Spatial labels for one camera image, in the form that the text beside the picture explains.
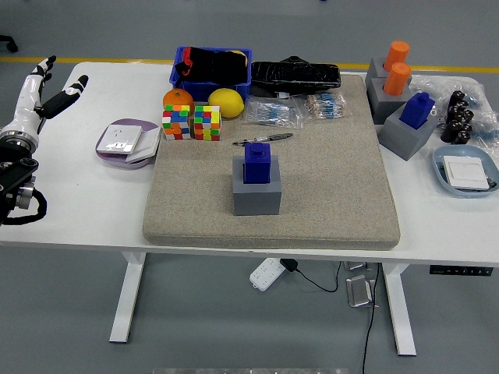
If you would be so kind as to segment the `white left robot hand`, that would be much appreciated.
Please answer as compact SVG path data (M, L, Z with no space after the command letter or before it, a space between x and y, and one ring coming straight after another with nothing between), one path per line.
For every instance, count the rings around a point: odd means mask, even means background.
M53 55L40 62L29 74L19 93L13 120L1 130L1 137L16 135L34 138L39 134L39 128L44 119L52 119L75 104L88 83L88 76L82 75L78 80L57 93L44 104L41 103L41 93L49 80L49 72L56 61Z

